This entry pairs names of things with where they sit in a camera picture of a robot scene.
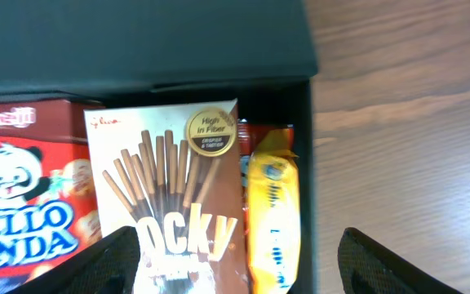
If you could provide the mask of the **red Hello Panda box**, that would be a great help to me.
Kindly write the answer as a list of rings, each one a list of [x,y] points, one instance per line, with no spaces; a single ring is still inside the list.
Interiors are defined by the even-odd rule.
[[[87,104],[0,104],[0,293],[100,240]]]

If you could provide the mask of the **small yellow snack packet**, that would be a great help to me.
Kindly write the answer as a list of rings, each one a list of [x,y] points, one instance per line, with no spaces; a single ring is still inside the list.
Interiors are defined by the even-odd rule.
[[[248,265],[254,294],[287,293],[301,248],[299,172],[289,128],[270,131],[247,170]]]

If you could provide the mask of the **brown Pocky box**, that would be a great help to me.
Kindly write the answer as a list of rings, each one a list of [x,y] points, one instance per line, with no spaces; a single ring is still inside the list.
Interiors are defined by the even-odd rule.
[[[84,117],[101,229],[136,229],[133,292],[248,292],[237,102]]]

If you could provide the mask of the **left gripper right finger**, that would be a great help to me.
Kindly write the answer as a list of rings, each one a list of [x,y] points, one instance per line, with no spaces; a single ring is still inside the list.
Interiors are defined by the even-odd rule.
[[[344,230],[337,258],[346,294],[460,294],[353,227]]]

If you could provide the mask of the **dark green gift box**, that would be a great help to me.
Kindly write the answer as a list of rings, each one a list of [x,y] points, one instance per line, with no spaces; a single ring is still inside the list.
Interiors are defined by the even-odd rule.
[[[0,1],[0,103],[60,96],[107,106],[237,99],[251,123],[295,129],[299,272],[317,291],[313,110],[317,58],[293,0]]]

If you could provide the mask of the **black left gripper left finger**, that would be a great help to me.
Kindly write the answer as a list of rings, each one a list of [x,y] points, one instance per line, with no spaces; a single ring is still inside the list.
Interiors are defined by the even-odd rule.
[[[124,226],[11,294],[131,294],[139,261],[136,229]]]

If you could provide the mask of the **red Hacks candy bag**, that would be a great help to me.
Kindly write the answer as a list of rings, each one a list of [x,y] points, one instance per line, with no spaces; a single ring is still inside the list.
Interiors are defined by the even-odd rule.
[[[250,123],[246,119],[238,120],[237,131],[240,146],[240,169],[242,173],[243,189],[246,189],[248,186],[247,172],[251,155],[266,135],[270,131],[277,129],[286,129],[288,148],[291,149],[295,133],[293,124],[262,124]]]

